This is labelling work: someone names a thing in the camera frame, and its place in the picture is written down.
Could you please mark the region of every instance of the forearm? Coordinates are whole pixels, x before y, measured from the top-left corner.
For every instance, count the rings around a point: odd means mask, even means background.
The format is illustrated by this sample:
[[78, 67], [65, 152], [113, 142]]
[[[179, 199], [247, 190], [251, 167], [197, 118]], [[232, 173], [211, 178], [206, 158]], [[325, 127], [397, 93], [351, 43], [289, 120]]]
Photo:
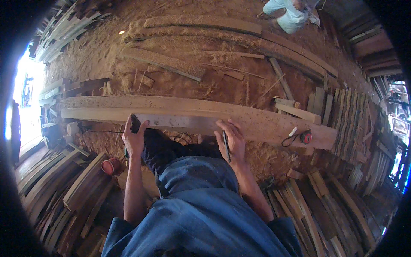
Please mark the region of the forearm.
[[265, 223], [272, 221], [274, 215], [260, 187], [257, 185], [249, 166], [244, 164], [233, 166], [232, 168], [237, 176], [243, 200]]
[[139, 158], [130, 158], [129, 172], [124, 195], [124, 219], [133, 225], [138, 225], [147, 215], [147, 206], [144, 201], [145, 191], [141, 176]]

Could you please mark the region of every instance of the sawdust-covered floor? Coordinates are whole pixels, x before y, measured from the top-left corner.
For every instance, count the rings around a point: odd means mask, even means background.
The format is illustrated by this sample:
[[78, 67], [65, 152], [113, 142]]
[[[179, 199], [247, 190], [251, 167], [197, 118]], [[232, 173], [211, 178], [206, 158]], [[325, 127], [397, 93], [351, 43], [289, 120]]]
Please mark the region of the sawdust-covered floor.
[[[344, 88], [344, 85], [347, 85], [349, 88], [369, 94], [372, 92], [371, 85], [361, 75], [361, 70], [355, 61], [336, 48], [334, 43], [326, 37], [324, 31], [318, 29], [315, 25], [306, 24], [303, 29], [294, 35], [287, 35], [284, 32], [270, 28], [267, 20], [255, 18], [263, 6], [262, 1], [247, 0], [122, 1], [114, 7], [113, 15], [102, 21], [95, 29], [86, 32], [78, 41], [71, 42], [62, 55], [47, 65], [46, 84], [63, 77], [72, 81], [109, 77], [110, 81], [107, 87], [101, 90], [101, 95], [131, 94], [188, 97], [240, 105], [246, 105], [246, 84], [249, 84], [248, 105], [255, 102], [257, 108], [270, 110], [268, 103], [271, 97], [276, 95], [285, 97], [282, 87], [277, 85], [270, 94], [266, 95], [264, 101], [257, 102], [259, 96], [273, 84], [273, 81], [276, 81], [276, 74], [270, 63], [267, 60], [249, 57], [227, 57], [201, 53], [202, 51], [253, 53], [249, 49], [238, 45], [206, 37], [157, 37], [142, 42], [140, 48], [191, 62], [201, 61], [241, 69], [266, 77], [269, 80], [247, 74], [243, 81], [224, 76], [223, 83], [215, 88], [214, 83], [217, 72], [211, 68], [207, 69], [200, 83], [171, 72], [153, 72], [146, 74], [146, 76], [155, 80], [152, 88], [142, 85], [140, 91], [137, 92], [139, 83], [134, 83], [135, 73], [137, 70], [147, 69], [148, 65], [120, 56], [125, 44], [121, 43], [122, 36], [118, 32], [121, 30], [127, 31], [131, 21], [141, 18], [171, 14], [202, 14], [260, 23], [264, 29], [270, 29], [272, 32], [299, 44], [336, 68], [339, 72], [339, 78], [330, 78], [329, 87]], [[307, 106], [309, 93], [314, 92], [315, 87], [321, 85], [285, 63], [280, 62], [280, 66], [285, 73], [285, 79], [295, 100], [300, 102], [304, 109]], [[120, 125], [112, 124], [95, 124], [92, 129], [94, 131], [113, 132], [121, 130]], [[90, 151], [107, 152], [111, 156], [123, 158], [124, 144], [121, 137], [117, 136], [116, 133], [86, 132], [76, 140], [77, 143]], [[180, 141], [183, 143], [196, 142], [196, 137], [183, 136]], [[247, 143], [247, 159], [257, 180], [263, 180], [270, 176], [274, 176], [278, 180], [285, 179], [284, 173], [292, 167], [305, 173], [307, 158], [302, 156], [294, 157], [293, 153], [279, 151], [268, 144]]]

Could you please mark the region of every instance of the light blue pants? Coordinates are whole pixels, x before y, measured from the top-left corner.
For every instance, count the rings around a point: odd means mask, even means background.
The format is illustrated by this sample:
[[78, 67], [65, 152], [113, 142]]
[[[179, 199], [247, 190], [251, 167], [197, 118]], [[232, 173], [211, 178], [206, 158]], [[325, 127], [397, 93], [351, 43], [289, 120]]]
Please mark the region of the light blue pants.
[[263, 12], [271, 14], [281, 8], [286, 8], [287, 11], [277, 19], [277, 23], [287, 34], [293, 34], [304, 26], [309, 11], [298, 11], [291, 0], [270, 0], [263, 7]]

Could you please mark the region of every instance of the red cup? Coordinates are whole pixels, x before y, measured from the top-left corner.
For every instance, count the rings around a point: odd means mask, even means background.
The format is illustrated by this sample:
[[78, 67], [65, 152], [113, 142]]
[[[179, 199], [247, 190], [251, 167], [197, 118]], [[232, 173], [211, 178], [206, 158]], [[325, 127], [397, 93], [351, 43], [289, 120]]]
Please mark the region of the red cup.
[[120, 168], [120, 160], [116, 157], [110, 158], [106, 161], [102, 161], [101, 167], [106, 174], [110, 176], [116, 175], [118, 168]]

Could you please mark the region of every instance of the dark pants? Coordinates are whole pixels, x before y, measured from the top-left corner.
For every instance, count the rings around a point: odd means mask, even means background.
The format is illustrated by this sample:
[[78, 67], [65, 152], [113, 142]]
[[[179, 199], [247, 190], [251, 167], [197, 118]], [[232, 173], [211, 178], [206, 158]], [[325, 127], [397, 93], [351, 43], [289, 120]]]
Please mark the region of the dark pants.
[[163, 173], [173, 160], [186, 156], [205, 156], [223, 159], [217, 143], [182, 144], [164, 138], [158, 130], [146, 129], [144, 132], [144, 149], [141, 158], [156, 178]]

